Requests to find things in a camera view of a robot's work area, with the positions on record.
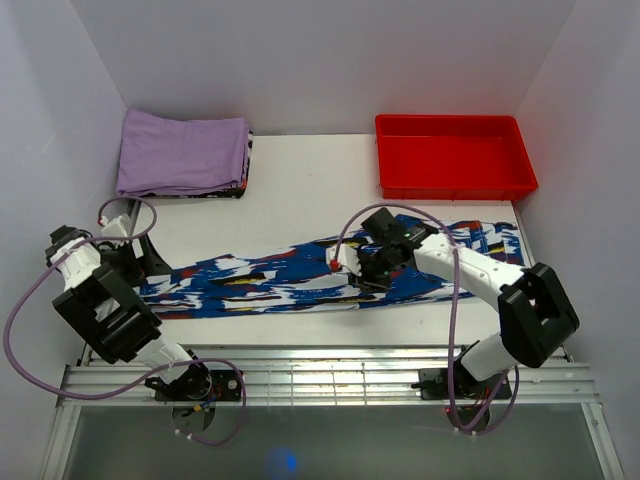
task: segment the white tabletop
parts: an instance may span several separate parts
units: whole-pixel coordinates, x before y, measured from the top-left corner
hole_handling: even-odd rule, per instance
[[[256,137],[242,199],[152,200],[150,233],[173,267],[224,253],[260,253],[339,233],[359,209],[382,201],[373,135]],[[516,223],[510,202],[411,201],[445,221]],[[148,224],[143,207],[137,230]],[[526,258],[525,245],[522,245]],[[449,302],[344,312],[167,320],[162,331],[188,345],[429,346],[447,343]],[[461,300],[456,343],[498,330],[476,298]]]

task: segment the wire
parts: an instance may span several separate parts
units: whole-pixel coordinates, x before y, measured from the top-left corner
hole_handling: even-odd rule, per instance
[[[338,261],[340,246],[344,242],[344,237],[347,234],[347,231],[349,230],[349,227],[351,227],[353,222],[355,222],[358,219],[358,217],[360,217],[363,213],[368,212],[369,210],[373,210],[375,208],[382,208],[382,207],[392,207],[392,208],[400,208],[400,209],[408,210],[410,212],[414,212],[419,215],[422,215],[428,220],[431,220],[438,227],[440,227],[440,229],[444,232],[447,239],[449,240],[449,243],[452,246],[453,295],[451,297],[451,315],[449,317],[449,344],[447,348],[447,388],[448,388],[448,394],[449,394],[449,406],[451,408],[451,414],[452,414],[451,416],[453,419],[452,423],[461,432],[466,433],[467,435],[472,435],[474,434],[473,428],[478,424],[478,422],[480,422],[480,420],[482,420],[484,413],[487,411],[487,409],[489,408],[489,405],[491,405],[491,402],[498,394],[498,390],[500,390],[500,388],[502,387],[502,384],[506,380],[509,372],[505,371],[502,373],[498,383],[496,383],[496,386],[493,388],[488,398],[484,401],[483,405],[481,406],[480,410],[478,411],[476,416],[473,418],[473,420],[471,420],[471,422],[469,422],[467,425],[462,425],[462,422],[460,421],[460,417],[458,416],[458,409],[456,406],[456,397],[455,397],[454,386],[453,386],[453,382],[454,382],[453,364],[454,364],[454,356],[455,356],[454,350],[455,350],[456,320],[458,316],[458,301],[460,299],[460,254],[458,253],[458,244],[456,243],[456,240],[453,237],[453,233],[451,233],[451,230],[449,230],[449,228],[442,221],[438,220],[433,215],[419,208],[410,207],[408,205],[404,205],[402,203],[397,203],[397,202],[375,203],[373,205],[369,205],[368,207],[365,207],[362,210],[358,211],[347,221],[346,225],[340,232],[340,235],[338,236],[338,240],[336,242],[336,252],[334,256],[334,261],[335,262]],[[520,372],[518,370],[518,367],[517,366],[514,367],[514,370],[515,370],[515,384],[513,388],[513,395],[511,396],[511,401],[507,405],[507,408],[505,409],[502,416],[496,422],[494,422],[492,425],[490,425],[483,431],[475,432],[476,435],[486,434],[494,431],[506,420],[506,418],[511,413],[511,410],[513,409],[513,405],[515,404],[515,401],[516,401],[516,396],[518,394],[518,389],[520,384]]]
[[[153,229],[153,227],[155,227],[157,221],[158,221],[158,212],[156,211],[155,207],[153,205],[151,205],[151,203],[149,203],[148,201],[146,201],[143,198],[139,198],[139,197],[133,197],[133,196],[121,196],[121,197],[117,197],[117,198],[112,198],[110,200],[107,200],[105,203],[103,203],[99,210],[98,210],[98,223],[100,223],[100,218],[102,217],[102,212],[104,211],[104,209],[110,205],[111,203],[118,201],[118,200],[134,200],[134,201],[138,201],[143,203],[144,205],[146,205],[147,207],[149,207],[149,209],[151,210],[151,214],[152,214],[152,219],[151,219],[151,223],[149,224],[149,226],[147,228],[145,228],[144,230],[142,230],[140,233],[137,233],[135,235],[131,235],[128,237],[90,237],[90,238],[85,238],[84,240],[80,241],[79,243],[75,244],[73,246],[73,251],[75,251],[77,248],[80,248],[83,245],[86,245],[88,243],[91,242],[104,242],[104,241],[133,241],[133,240],[137,240],[141,237],[143,237],[144,235],[146,235],[147,233],[149,233],[151,231],[151,229]],[[228,367],[230,367],[235,374],[238,377],[238,381],[240,383],[240,387],[242,390],[242,415],[246,415],[246,406],[247,406],[247,392],[246,392],[246,387],[245,387],[245,383],[244,380],[242,378],[242,372],[240,372],[240,370],[238,369],[238,367],[236,367],[233,363],[231,363],[228,360],[225,359],[221,359],[221,358],[199,358],[196,360],[189,360],[189,361],[182,361],[182,362],[176,362],[173,363],[172,365],[161,365],[159,367],[153,368],[151,370],[149,370],[147,373],[145,373],[144,375],[142,375],[140,378],[134,380],[133,382],[124,385],[123,387],[117,388],[116,390],[113,390],[111,392],[105,392],[105,393],[98,393],[98,394],[94,394],[94,395],[90,395],[90,394],[85,394],[85,393],[76,393],[76,392],[69,392],[67,390],[62,390],[60,388],[54,387],[53,385],[49,385],[46,382],[43,382],[42,380],[34,377],[33,375],[31,375],[21,364],[20,362],[18,362],[18,359],[16,358],[15,354],[13,353],[13,349],[11,348],[11,329],[13,328],[13,323],[15,322],[15,319],[18,315],[18,312],[20,312],[20,309],[23,307],[23,305],[26,303],[26,301],[31,297],[31,295],[33,295],[33,293],[42,285],[42,283],[49,277],[49,275],[51,275],[53,273],[54,270],[56,270],[58,268],[58,266],[60,266],[60,264],[62,264],[62,262],[64,262],[70,255],[71,252],[65,252],[62,254],[62,256],[57,259],[55,262],[53,262],[51,264],[51,266],[49,268],[47,268],[44,273],[42,275],[40,275],[40,277],[34,282],[33,285],[31,285],[27,291],[22,295],[22,297],[20,297],[20,299],[18,300],[18,302],[14,305],[14,307],[11,309],[11,312],[9,312],[9,316],[7,317],[7,322],[4,325],[4,331],[2,334],[2,346],[4,348],[4,353],[5,356],[7,357],[7,360],[9,361],[9,364],[13,367],[13,369],[16,371],[16,373],[18,375],[20,375],[22,378],[24,378],[27,382],[35,385],[38,388],[41,388],[42,390],[46,390],[47,392],[53,393],[55,395],[64,397],[64,398],[72,398],[74,400],[104,400],[107,398],[113,398],[117,395],[120,395],[121,393],[124,393],[128,390],[131,390],[133,387],[139,385],[141,382],[143,382],[144,380],[146,380],[147,378],[155,375],[158,372],[161,372],[163,370],[169,369],[171,367],[177,366],[177,367],[183,367],[183,366],[189,366],[189,365],[195,365],[198,363],[211,363],[211,362],[215,362],[215,363],[222,363],[227,365]],[[232,432],[227,435],[225,438],[223,438],[222,440],[219,441],[211,441],[211,440],[207,440],[201,437],[198,437],[196,435],[191,435],[190,438],[193,438],[197,441],[200,441],[201,443],[205,443],[207,445],[211,445],[211,446],[220,446],[220,445],[224,445],[225,443],[227,443],[228,441],[230,441],[235,434],[238,432],[238,430],[240,429],[240,425],[241,425],[241,420],[239,420],[235,427],[233,428]]]

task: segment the red tray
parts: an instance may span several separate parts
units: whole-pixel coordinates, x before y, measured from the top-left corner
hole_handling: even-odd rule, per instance
[[[515,118],[378,115],[384,198],[520,200],[538,188]]]

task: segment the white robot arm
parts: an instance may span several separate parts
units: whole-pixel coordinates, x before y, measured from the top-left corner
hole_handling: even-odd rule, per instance
[[[104,223],[103,235],[126,237],[131,220],[121,215]],[[133,289],[148,275],[171,272],[149,238],[140,238],[139,257],[131,242],[77,246],[87,238],[88,232],[67,226],[51,234],[47,263],[69,253],[58,266],[65,283],[64,292],[53,301],[58,313],[108,363],[135,360],[155,368],[194,360],[193,352],[161,334],[162,322]],[[212,383],[211,372],[195,364],[162,370],[145,385],[156,390],[158,400],[198,400],[209,394]]]
[[[555,272],[542,263],[532,268],[496,261],[462,246],[429,225],[406,228],[387,209],[362,223],[373,253],[342,245],[327,251],[333,270],[350,273],[350,283],[363,289],[386,290],[393,270],[411,266],[452,282],[453,249],[460,259],[460,287],[491,305],[500,315],[500,331],[473,344],[456,360],[456,381],[483,382],[524,364],[540,367],[579,326],[578,317]]]

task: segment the folded towel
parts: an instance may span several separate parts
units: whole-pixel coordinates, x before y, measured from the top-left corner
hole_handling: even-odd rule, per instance
[[[247,154],[244,163],[244,172],[242,174],[242,183],[231,184],[224,187],[212,188],[205,193],[164,193],[155,194],[147,193],[145,197],[158,197],[158,198],[242,198],[247,190],[247,183],[249,181],[249,169],[251,166],[251,151],[253,149],[253,132],[249,132],[249,138],[247,139]]]
[[[166,120],[129,110],[119,195],[200,195],[242,185],[249,127],[243,118]]]

